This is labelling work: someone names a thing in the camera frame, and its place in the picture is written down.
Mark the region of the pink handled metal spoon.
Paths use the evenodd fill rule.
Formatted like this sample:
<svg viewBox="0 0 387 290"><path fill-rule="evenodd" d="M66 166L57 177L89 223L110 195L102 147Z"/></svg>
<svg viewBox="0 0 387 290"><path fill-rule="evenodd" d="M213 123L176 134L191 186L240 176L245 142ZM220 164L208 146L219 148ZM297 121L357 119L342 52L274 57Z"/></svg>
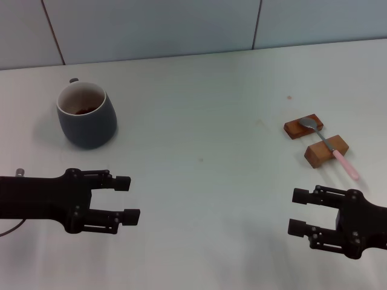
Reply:
<svg viewBox="0 0 387 290"><path fill-rule="evenodd" d="M344 170L347 172L347 174L355 181L358 181L360 176L357 170L351 165L350 162L336 149L334 148L331 143L319 132L317 129L317 123L314 119L304 117L299 120L299 124L303 127L310 128L315 131L315 133L318 134L318 136L321 138L321 140L325 143L329 151L333 154L333 156L340 162L341 166L344 168Z"/></svg>

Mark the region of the dark flat wooden block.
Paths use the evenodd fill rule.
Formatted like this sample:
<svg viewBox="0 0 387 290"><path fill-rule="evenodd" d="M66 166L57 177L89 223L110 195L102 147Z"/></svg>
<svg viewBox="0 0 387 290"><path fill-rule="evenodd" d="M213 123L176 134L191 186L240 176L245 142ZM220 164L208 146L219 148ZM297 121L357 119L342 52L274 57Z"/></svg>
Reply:
<svg viewBox="0 0 387 290"><path fill-rule="evenodd" d="M313 119L317 124L317 129L319 131L322 130L324 124L323 124L323 122L321 122L321 120L315 114L308 115L308 116L306 116L306 118ZM300 120L300 118L286 122L284 124L284 130L292 140L298 139L298 138L301 138L301 137L304 137L304 136L307 136L307 135L314 133L313 129L308 128L308 127L304 127L301 124L299 124L299 120Z"/></svg>

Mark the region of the grey ceramic cup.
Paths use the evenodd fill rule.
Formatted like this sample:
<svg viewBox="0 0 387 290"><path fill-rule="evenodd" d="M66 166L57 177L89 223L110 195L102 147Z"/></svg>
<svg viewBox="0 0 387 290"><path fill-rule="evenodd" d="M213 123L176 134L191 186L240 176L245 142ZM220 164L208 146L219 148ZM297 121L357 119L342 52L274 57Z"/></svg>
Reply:
<svg viewBox="0 0 387 290"><path fill-rule="evenodd" d="M96 110L85 115L74 114L86 108ZM56 109L64 135L83 149L106 144L117 131L117 116L111 100L107 92L95 83L71 79L59 94Z"/></svg>

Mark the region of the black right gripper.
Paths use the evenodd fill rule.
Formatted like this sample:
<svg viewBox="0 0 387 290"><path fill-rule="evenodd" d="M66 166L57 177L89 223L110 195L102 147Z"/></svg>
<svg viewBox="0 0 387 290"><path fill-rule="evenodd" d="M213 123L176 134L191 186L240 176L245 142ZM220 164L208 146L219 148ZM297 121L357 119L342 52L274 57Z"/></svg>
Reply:
<svg viewBox="0 0 387 290"><path fill-rule="evenodd" d="M359 259L368 248L387 250L387 207L374 205L358 190L339 190L315 186L312 192L301 188L293 190L292 202L314 204L339 209L336 230L308 225L290 219L288 234L307 236L310 248L344 253L350 259Z"/></svg>

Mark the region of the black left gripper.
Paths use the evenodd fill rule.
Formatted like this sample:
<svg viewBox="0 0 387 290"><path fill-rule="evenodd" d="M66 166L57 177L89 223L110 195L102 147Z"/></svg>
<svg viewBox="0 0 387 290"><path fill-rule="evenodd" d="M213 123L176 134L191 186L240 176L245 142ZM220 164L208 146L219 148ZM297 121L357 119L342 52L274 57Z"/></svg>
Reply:
<svg viewBox="0 0 387 290"><path fill-rule="evenodd" d="M119 226L137 226L139 209L89 209L91 189L128 192L129 176L109 170L68 169L57 178L0 176L0 219L48 219L71 234L117 234Z"/></svg>

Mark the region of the light arched wooden block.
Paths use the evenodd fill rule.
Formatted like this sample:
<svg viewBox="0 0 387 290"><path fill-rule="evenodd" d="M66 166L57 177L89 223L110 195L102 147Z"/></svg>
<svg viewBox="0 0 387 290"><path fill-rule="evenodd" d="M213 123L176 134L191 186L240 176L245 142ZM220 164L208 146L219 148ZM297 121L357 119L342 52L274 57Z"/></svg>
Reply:
<svg viewBox="0 0 387 290"><path fill-rule="evenodd" d="M349 149L349 145L347 145L340 135L330 137L327 141L343 156ZM319 168L323 163L329 160L335 159L335 156L323 141L309 145L305 151L304 157L314 169Z"/></svg>

